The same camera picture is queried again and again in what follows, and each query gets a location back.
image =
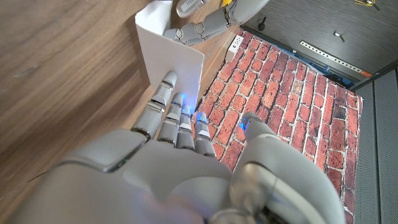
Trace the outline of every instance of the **yellow object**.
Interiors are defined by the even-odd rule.
[[[373,6],[373,4],[367,3],[366,1],[361,1],[361,0],[354,0],[355,4],[361,4],[363,6]]]
[[[232,0],[223,0],[223,7],[231,3]]]

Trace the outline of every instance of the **dark gray wall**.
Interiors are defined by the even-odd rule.
[[[398,1],[376,1],[381,8],[353,0],[270,0],[246,25],[256,29],[266,16],[263,34],[358,80],[364,77],[301,46],[304,40],[348,63],[374,73],[398,58]],[[343,33],[345,43],[333,36]]]
[[[398,223],[398,74],[360,88],[364,98],[355,187],[355,224]]]

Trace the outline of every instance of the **blue led light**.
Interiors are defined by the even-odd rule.
[[[243,131],[245,130],[245,127],[243,126],[243,122],[239,124],[239,127],[241,127],[243,129]]]

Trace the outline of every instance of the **robot finger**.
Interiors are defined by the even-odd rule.
[[[144,111],[134,123],[131,131],[142,133],[148,140],[154,138],[176,82],[177,74],[169,71],[157,87]]]
[[[163,120],[162,127],[160,128],[158,141],[168,142],[176,146],[178,128],[180,126],[180,117],[182,109],[182,94],[176,93],[172,98],[169,110],[166,112],[166,117]]]
[[[206,114],[199,112],[195,123],[195,152],[208,157],[216,158],[216,152],[211,143]]]
[[[188,105],[183,105],[180,117],[180,127],[177,134],[177,149],[190,149],[195,150],[195,144],[193,142],[192,130],[191,130],[191,114]]]

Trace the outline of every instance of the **gray robotic hand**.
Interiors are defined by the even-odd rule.
[[[180,0],[177,14],[188,17],[208,1],[210,0]],[[248,21],[268,2],[269,0],[232,0],[207,15],[203,22],[188,23],[181,29],[168,29],[163,36],[185,45],[197,44],[226,31],[232,25]]]
[[[166,74],[131,130],[66,155],[9,223],[344,223],[332,183],[254,113],[232,173],[215,159],[206,117],[190,113]],[[155,134],[161,124],[157,140]]]

